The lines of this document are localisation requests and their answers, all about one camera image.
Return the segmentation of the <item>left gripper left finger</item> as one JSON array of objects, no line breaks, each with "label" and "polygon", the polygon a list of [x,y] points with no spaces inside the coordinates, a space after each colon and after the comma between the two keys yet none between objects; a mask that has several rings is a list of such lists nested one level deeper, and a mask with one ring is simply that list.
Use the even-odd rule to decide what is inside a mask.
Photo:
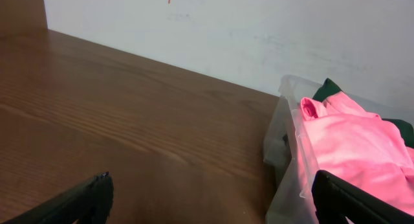
[{"label": "left gripper left finger", "polygon": [[113,206],[113,198],[112,177],[109,172],[99,173],[5,223],[105,224]]}]

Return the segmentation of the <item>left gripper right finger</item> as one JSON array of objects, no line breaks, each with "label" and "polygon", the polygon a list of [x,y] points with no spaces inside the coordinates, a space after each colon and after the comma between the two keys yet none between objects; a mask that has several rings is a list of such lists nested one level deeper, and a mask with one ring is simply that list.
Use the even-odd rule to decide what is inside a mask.
[{"label": "left gripper right finger", "polygon": [[311,192],[319,224],[413,224],[413,216],[325,170],[316,172]]}]

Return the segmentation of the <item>pink garment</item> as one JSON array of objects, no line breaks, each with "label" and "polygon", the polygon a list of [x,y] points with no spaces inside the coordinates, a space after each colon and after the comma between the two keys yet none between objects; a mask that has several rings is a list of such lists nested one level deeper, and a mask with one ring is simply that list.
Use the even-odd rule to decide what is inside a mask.
[{"label": "pink garment", "polygon": [[323,102],[302,98],[300,113],[319,169],[413,214],[413,149],[396,125],[359,106],[345,93]]}]

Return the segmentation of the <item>dark green garment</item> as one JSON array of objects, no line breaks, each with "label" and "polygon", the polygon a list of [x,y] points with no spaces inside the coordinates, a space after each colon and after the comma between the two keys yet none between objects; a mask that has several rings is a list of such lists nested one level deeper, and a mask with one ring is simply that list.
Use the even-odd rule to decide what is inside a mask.
[{"label": "dark green garment", "polygon": [[[313,99],[323,102],[327,97],[342,91],[331,79],[326,78],[323,85],[316,91]],[[413,126],[404,120],[383,118],[383,120],[393,123],[399,130],[401,137],[407,147],[413,148]]]}]

